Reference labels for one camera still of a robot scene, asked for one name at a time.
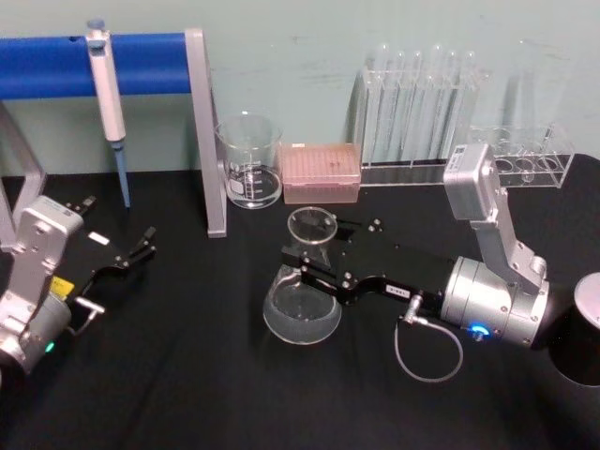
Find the blue horizontal bar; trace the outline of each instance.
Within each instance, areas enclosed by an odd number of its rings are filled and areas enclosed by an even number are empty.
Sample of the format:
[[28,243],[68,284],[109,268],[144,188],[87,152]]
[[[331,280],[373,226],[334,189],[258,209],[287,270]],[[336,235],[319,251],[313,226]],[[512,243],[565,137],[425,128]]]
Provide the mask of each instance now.
[[[183,33],[112,35],[121,95],[189,92]],[[0,99],[96,95],[85,38],[0,38]]]

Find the erlenmeyer flask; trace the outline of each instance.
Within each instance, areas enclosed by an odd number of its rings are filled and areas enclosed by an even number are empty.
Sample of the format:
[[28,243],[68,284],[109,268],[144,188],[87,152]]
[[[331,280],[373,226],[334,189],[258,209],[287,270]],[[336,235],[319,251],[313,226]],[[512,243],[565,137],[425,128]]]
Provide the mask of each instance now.
[[[338,231],[336,218],[324,209],[296,209],[288,218],[292,247],[313,261],[329,265],[327,243]],[[302,283],[299,269],[281,265],[262,308],[264,321],[278,338],[314,344],[331,335],[341,318],[335,297]]]

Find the pink tip box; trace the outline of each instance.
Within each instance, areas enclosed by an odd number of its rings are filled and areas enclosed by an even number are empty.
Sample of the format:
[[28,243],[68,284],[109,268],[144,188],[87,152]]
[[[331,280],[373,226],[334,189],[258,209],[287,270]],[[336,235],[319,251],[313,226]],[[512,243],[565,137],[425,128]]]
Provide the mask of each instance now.
[[277,156],[284,202],[356,203],[359,152],[353,143],[282,144]]

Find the black tablecloth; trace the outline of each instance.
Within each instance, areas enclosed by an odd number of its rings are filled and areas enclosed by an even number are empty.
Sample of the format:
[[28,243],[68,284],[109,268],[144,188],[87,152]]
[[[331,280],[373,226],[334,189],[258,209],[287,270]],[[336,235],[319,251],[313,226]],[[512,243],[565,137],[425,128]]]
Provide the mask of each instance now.
[[[344,309],[318,345],[278,341],[262,304],[293,206],[229,205],[228,237],[209,240],[198,174],[129,180],[129,214],[114,174],[49,180],[57,201],[98,196],[86,223],[115,242],[155,225],[158,254],[138,276],[90,294],[108,313],[79,339],[61,339],[2,406],[3,448],[600,448],[600,391],[568,382],[546,352],[461,335],[466,359],[455,379],[410,379],[392,340],[403,306],[390,299],[368,295]],[[577,156],[562,189],[511,189],[509,202],[517,236],[547,259],[549,279],[573,284],[600,271],[600,162]],[[480,258],[442,187],[364,189],[358,204],[328,208],[380,218],[413,247]],[[0,264],[4,286],[8,258]],[[456,357],[430,331],[401,339],[425,372]]]

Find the green wall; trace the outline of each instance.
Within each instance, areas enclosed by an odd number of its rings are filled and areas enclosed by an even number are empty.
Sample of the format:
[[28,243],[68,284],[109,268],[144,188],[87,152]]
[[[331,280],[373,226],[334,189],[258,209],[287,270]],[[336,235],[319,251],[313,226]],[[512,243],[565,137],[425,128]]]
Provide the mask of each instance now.
[[[0,33],[80,35],[93,17],[104,18],[114,33],[203,28],[219,116],[267,114],[288,142],[343,138],[356,71],[376,43],[425,51],[440,43],[475,51],[492,72],[475,124],[501,122],[509,80],[529,65],[535,68],[537,123],[559,121],[580,153],[600,156],[594,133],[600,116],[597,1],[5,0]],[[7,63],[0,61],[0,70]],[[7,105],[49,173],[113,170],[94,99]],[[193,164],[187,96],[127,97],[124,110],[130,170]],[[8,153],[4,145],[2,171],[17,173]]]

